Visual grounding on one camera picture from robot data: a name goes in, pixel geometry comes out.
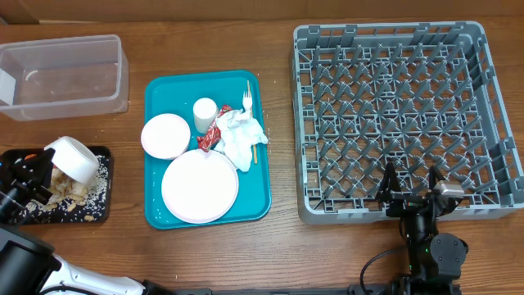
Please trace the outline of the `large pink plate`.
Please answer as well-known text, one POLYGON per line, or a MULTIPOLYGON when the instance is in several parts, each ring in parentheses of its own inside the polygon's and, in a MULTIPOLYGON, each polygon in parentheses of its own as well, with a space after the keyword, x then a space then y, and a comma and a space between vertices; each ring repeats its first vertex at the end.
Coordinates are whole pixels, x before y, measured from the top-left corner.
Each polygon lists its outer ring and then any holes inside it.
POLYGON ((189 224, 225 215, 237 199, 237 169, 224 155, 200 149, 174 159, 163 175, 161 196, 168 211, 189 224))

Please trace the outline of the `clear plastic bin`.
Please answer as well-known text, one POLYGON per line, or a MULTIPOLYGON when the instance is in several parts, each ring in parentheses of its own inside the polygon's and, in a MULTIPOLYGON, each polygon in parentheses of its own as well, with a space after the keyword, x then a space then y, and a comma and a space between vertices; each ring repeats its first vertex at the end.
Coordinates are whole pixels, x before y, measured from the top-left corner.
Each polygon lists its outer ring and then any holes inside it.
POLYGON ((125 112, 129 64, 115 34, 1 46, 1 113, 17 121, 125 112))

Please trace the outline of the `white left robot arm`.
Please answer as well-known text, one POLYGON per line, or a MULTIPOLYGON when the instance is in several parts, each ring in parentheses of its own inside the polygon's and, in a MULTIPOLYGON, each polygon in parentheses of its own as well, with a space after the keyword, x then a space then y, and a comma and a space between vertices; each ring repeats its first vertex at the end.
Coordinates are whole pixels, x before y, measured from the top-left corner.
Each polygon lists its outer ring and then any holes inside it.
POLYGON ((1 158, 1 293, 142 295, 144 284, 69 264, 54 247, 25 234, 12 221, 33 200, 46 202, 55 151, 14 162, 1 158))

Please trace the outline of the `pile of peanuts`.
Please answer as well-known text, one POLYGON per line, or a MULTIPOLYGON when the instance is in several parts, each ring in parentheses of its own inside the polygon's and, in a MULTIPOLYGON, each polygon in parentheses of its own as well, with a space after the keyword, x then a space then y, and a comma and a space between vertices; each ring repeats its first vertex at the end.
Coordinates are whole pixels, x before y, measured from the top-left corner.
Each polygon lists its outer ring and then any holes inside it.
POLYGON ((44 209, 50 211, 57 221, 80 221, 79 211, 93 203, 95 183, 78 182, 60 169, 53 167, 49 191, 52 193, 44 209))

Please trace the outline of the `white plastic fork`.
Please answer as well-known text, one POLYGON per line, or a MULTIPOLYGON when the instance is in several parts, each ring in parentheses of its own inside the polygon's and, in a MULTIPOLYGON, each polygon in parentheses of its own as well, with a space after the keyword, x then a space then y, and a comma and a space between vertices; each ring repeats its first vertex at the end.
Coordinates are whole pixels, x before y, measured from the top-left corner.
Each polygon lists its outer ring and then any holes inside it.
POLYGON ((250 92, 244 92, 242 97, 242 106, 245 112, 251 112, 252 110, 252 96, 250 92))

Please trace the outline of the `red snack wrapper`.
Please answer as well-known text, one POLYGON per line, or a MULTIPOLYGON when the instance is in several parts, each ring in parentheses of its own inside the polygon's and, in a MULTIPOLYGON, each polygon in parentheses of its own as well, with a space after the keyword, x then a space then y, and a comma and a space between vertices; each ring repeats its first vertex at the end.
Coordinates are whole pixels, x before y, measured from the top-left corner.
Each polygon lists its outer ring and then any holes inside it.
POLYGON ((196 138, 197 146, 199 149, 201 149, 204 152, 208 152, 221 139, 221 131, 217 126, 216 121, 222 115, 231 110, 232 108, 229 105, 222 106, 206 133, 203 136, 196 138))

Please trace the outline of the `grey dishwasher rack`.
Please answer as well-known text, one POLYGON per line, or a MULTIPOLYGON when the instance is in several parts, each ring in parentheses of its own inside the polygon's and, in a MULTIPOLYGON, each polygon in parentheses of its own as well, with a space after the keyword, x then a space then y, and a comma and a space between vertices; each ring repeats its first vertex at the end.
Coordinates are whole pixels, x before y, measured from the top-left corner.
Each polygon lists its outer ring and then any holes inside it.
POLYGON ((523 206, 523 169, 475 21, 301 25, 291 52, 297 204, 310 225, 373 223, 392 163, 423 194, 437 168, 464 190, 450 220, 523 206))

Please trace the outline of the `wooden chopstick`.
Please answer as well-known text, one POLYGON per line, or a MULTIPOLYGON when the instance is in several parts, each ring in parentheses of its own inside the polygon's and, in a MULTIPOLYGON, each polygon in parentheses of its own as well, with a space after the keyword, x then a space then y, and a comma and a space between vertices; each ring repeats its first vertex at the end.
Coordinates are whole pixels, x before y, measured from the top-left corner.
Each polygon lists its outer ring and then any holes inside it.
MULTIPOLYGON (((247 81, 247 92, 250 92, 251 93, 251 84, 250 84, 250 81, 247 81)), ((253 98, 252 98, 252 110, 250 112, 250 116, 253 116, 253 98)), ((253 150, 253 160, 254 160, 254 163, 257 165, 258 164, 258 152, 257 152, 257 146, 256 145, 253 145, 252 146, 252 150, 253 150)))

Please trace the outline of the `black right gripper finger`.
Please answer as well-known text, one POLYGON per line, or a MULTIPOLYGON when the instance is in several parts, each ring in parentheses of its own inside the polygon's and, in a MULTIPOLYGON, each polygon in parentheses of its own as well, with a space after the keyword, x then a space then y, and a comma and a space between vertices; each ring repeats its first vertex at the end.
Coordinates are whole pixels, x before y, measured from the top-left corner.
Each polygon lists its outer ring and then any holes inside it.
POLYGON ((428 188, 430 190, 433 190, 438 182, 445 180, 445 177, 443 176, 443 174, 441 174, 441 172, 438 170, 436 166, 431 166, 429 169, 428 180, 428 188))
POLYGON ((400 193, 400 182, 397 178, 395 166, 392 162, 388 162, 375 199, 379 202, 393 202, 400 193))

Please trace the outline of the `white plastic cup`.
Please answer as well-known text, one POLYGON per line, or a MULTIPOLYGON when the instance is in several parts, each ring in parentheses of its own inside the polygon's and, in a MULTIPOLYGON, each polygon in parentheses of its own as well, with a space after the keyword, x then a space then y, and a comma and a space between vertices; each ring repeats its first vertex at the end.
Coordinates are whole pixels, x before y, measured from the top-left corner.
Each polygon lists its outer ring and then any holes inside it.
POLYGON ((218 114, 216 103, 210 98, 200 98, 193 104, 192 110, 196 130, 205 134, 218 114))

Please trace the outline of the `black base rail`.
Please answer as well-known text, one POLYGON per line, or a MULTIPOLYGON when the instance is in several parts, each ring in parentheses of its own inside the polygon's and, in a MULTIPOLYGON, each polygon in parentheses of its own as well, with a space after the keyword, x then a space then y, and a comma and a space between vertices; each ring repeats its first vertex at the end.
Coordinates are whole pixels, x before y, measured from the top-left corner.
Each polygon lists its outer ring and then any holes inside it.
POLYGON ((210 288, 186 288, 172 292, 175 295, 365 295, 386 294, 385 284, 371 284, 365 292, 360 285, 353 284, 346 288, 283 288, 283 289, 243 289, 211 290, 210 288))

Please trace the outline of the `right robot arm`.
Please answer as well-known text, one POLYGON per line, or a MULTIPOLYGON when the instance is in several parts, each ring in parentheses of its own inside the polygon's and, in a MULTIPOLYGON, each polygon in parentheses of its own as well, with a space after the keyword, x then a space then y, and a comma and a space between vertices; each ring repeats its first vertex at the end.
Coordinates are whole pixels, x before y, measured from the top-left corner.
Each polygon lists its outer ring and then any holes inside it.
POLYGON ((423 195, 401 190, 395 166, 386 164, 375 199, 387 203, 388 217, 400 219, 400 234, 409 257, 408 275, 393 279, 384 294, 460 294, 454 283, 468 254, 468 244, 453 234, 441 234, 437 219, 463 200, 464 190, 444 178, 436 167, 429 170, 429 189, 423 195))

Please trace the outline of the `white bowl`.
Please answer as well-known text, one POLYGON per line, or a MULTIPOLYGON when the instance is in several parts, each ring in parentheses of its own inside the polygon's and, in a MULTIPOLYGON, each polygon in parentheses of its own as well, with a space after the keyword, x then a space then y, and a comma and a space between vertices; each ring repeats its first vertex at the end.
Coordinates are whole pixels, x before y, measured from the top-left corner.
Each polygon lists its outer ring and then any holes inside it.
POLYGON ((99 168, 93 152, 75 138, 62 136, 44 149, 53 149, 53 165, 81 184, 89 184, 99 168))

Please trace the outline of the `white napkin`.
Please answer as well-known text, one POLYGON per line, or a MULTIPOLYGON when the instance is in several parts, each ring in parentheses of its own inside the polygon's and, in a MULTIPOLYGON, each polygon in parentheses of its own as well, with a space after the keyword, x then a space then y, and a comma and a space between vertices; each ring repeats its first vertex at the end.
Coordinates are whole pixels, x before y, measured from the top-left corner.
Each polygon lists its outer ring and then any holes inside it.
POLYGON ((220 140, 214 150, 224 154, 242 172, 251 168, 253 153, 251 147, 269 142, 259 121, 249 112, 227 111, 216 121, 220 140))

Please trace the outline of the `teal plastic tray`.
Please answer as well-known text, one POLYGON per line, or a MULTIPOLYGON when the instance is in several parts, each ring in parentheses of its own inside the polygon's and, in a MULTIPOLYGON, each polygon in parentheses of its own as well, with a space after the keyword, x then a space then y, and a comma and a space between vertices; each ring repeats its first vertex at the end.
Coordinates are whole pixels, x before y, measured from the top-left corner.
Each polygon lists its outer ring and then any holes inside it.
MULTIPOLYGON (((200 134, 194 125, 193 104, 200 98, 210 98, 218 107, 229 105, 235 110, 241 109, 242 95, 247 91, 247 81, 251 84, 253 116, 260 125, 264 125, 266 115, 260 100, 259 83, 256 76, 247 70, 172 75, 154 79, 145 91, 144 120, 149 121, 163 113, 181 116, 191 130, 188 148, 194 150, 197 148, 197 137, 200 134)), ((272 196, 267 147, 259 143, 257 152, 258 164, 253 163, 246 173, 238 173, 239 192, 232 208, 224 216, 211 221, 211 225, 259 220, 269 212, 272 196)), ((168 211, 161 197, 161 180, 169 164, 169 160, 145 156, 145 217, 156 229, 189 228, 189 223, 168 211)))

